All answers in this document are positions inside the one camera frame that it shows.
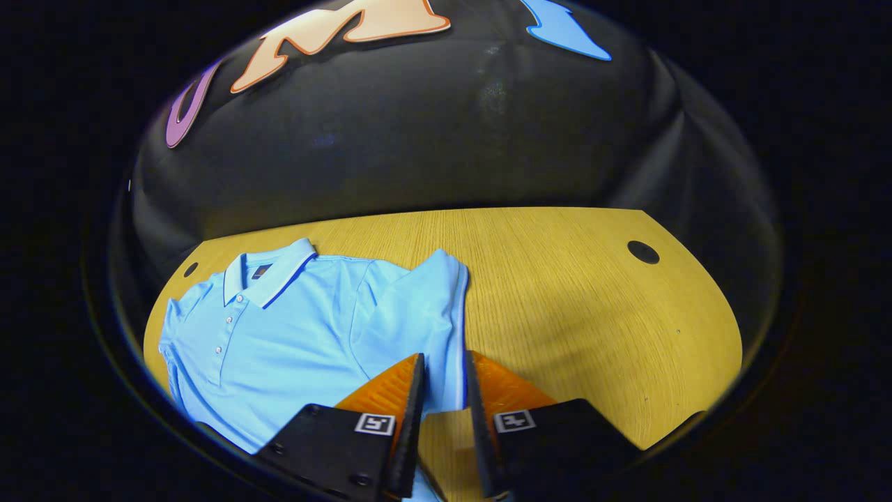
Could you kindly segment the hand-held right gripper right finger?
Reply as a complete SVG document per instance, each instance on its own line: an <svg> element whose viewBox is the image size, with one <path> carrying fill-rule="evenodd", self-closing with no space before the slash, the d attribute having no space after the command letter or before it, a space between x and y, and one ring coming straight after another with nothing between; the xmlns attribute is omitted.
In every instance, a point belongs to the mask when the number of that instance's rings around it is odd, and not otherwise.
<svg viewBox="0 0 892 502"><path fill-rule="evenodd" d="M464 366L484 498L592 500L643 454L588 400L554 400L477 351Z"/></svg>

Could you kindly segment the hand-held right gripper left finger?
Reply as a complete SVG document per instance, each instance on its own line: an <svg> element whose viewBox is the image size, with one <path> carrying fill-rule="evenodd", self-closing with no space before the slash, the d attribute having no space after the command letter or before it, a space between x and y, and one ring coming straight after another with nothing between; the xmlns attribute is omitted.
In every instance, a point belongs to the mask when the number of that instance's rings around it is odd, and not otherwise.
<svg viewBox="0 0 892 502"><path fill-rule="evenodd" d="M258 460L318 501L399 501L413 492L426 391L414 353L336 406L307 404Z"/></svg>

